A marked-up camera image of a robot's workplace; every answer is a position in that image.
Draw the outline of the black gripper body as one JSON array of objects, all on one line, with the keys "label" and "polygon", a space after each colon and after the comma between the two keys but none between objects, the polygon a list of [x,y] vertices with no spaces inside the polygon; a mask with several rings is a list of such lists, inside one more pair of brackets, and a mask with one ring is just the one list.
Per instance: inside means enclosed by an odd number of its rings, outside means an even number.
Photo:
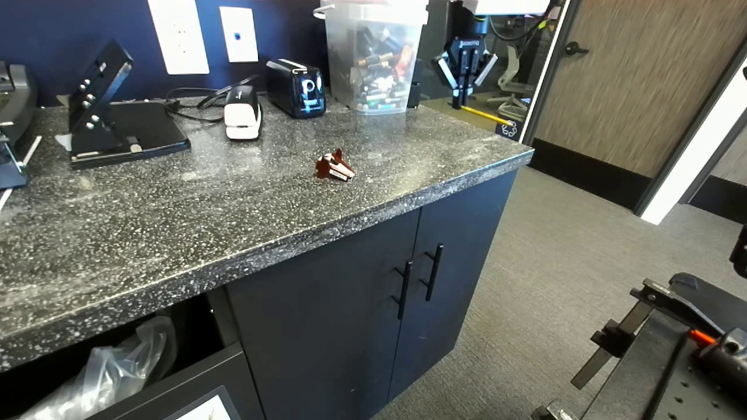
[{"label": "black gripper body", "polygon": [[448,55],[456,76],[477,76],[488,58],[486,34],[491,25],[486,16],[461,16],[450,23]]}]

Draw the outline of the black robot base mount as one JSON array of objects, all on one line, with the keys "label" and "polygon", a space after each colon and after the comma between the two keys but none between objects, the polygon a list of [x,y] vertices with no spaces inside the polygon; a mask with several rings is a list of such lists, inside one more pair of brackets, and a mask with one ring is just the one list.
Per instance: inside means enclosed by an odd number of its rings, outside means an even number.
[{"label": "black robot base mount", "polygon": [[572,377],[582,390],[616,362],[582,417],[552,402],[533,420],[746,420],[746,300],[690,272],[644,279],[633,297]]}]

